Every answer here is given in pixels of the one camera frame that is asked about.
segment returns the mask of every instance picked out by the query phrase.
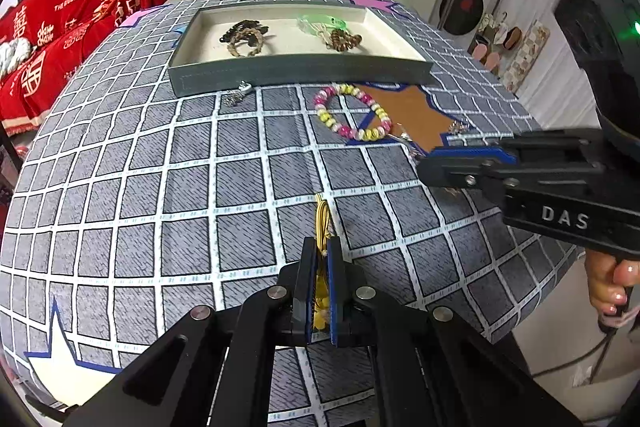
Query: white curtain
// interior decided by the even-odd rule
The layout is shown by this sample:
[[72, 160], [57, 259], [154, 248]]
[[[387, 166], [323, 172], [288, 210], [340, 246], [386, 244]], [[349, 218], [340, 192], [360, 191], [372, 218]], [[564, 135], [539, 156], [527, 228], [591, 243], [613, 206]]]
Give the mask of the white curtain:
[[586, 74], [574, 60], [553, 15], [557, 0], [501, 0], [496, 13], [507, 12], [510, 26], [526, 33], [540, 20], [551, 35], [516, 93], [544, 128], [597, 126], [595, 101]]

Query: pink and yellow beaded bracelet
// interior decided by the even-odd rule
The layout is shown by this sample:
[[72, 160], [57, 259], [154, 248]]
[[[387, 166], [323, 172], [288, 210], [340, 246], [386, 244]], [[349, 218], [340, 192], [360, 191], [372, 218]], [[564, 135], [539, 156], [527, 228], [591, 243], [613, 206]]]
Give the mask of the pink and yellow beaded bracelet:
[[[328, 100], [337, 94], [350, 94], [361, 102], [366, 103], [380, 119], [380, 125], [375, 129], [365, 130], [353, 129], [348, 125], [339, 123], [326, 109]], [[360, 140], [363, 142], [375, 142], [389, 134], [391, 126], [393, 126], [393, 122], [391, 122], [389, 115], [384, 109], [382, 109], [382, 107], [380, 107], [380, 104], [377, 103], [371, 95], [365, 93], [356, 86], [351, 86], [351, 84], [332, 84], [331, 86], [323, 87], [314, 96], [314, 108], [318, 112], [318, 118], [320, 118], [322, 123], [324, 123], [325, 126], [331, 129], [334, 133], [337, 133], [344, 138]]]

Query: tablecloth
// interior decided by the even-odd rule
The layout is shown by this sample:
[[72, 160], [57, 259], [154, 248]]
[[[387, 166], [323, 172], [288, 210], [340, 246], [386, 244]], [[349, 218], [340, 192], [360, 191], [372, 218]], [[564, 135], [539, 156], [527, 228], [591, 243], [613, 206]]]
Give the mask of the tablecloth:
[[[315, 116], [320, 86], [264, 87], [236, 107], [220, 92], [176, 99], [166, 71], [175, 30], [202, 7], [255, 1], [291, 0], [185, 0], [117, 29], [40, 129], [0, 253], [0, 331], [9, 365], [42, 400], [65, 396], [60, 386], [78, 368], [108, 380], [195, 304], [236, 306], [272, 285], [314, 235], [316, 192], [372, 285], [420, 309], [450, 306], [492, 341], [575, 260], [571, 245], [505, 227], [477, 191], [422, 186], [403, 146], [346, 144]], [[415, 12], [372, 10], [434, 62], [434, 85], [417, 96], [471, 124], [440, 133], [444, 144], [538, 128]], [[350, 97], [332, 111], [351, 124], [369, 112]], [[52, 338], [67, 340], [72, 367], [60, 365]], [[62, 384], [51, 367], [63, 370]], [[269, 420], [344, 425], [374, 413], [372, 386], [364, 349], [328, 340], [279, 349]]]

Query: pink star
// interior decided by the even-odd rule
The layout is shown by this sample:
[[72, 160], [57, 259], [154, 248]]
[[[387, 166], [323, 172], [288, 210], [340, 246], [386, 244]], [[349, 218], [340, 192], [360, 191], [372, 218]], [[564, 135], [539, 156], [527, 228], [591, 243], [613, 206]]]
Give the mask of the pink star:
[[378, 10], [382, 10], [383, 12], [396, 14], [391, 8], [398, 4], [395, 1], [385, 1], [385, 0], [349, 0], [353, 2], [356, 6], [362, 6], [363, 8], [377, 8]]
[[157, 12], [158, 10], [170, 6], [169, 4], [162, 4], [161, 6], [154, 6], [153, 8], [148, 8], [146, 10], [140, 10], [138, 12], [132, 13], [124, 19], [122, 24], [118, 26], [119, 28], [133, 28], [138, 25], [138, 21], [142, 19], [145, 15], [149, 15], [150, 13]]

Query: yellow cord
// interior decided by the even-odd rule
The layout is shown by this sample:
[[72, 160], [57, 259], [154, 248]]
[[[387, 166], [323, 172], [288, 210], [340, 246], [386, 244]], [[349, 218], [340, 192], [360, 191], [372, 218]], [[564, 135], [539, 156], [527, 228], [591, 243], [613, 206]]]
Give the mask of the yellow cord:
[[316, 295], [314, 298], [314, 327], [324, 330], [329, 319], [329, 283], [326, 273], [326, 240], [331, 237], [329, 224], [331, 212], [329, 205], [316, 194], [316, 246], [320, 253], [318, 272], [316, 275]]

